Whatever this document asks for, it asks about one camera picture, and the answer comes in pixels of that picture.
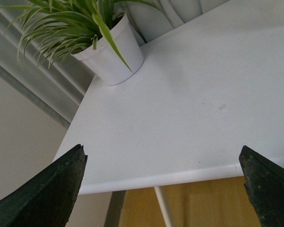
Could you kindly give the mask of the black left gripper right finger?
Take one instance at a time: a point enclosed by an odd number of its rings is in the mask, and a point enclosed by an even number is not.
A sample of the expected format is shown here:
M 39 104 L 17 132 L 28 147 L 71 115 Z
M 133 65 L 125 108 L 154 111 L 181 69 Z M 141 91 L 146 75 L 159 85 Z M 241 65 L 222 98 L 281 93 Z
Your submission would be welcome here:
M 284 227 L 284 168 L 247 146 L 243 146 L 239 161 L 261 226 Z

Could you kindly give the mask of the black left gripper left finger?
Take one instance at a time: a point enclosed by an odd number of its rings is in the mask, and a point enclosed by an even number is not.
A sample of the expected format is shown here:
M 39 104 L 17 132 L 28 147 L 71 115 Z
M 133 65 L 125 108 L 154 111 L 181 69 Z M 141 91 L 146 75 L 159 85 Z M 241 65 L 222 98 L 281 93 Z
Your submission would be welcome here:
M 64 227 L 87 163 L 78 144 L 0 200 L 0 227 Z

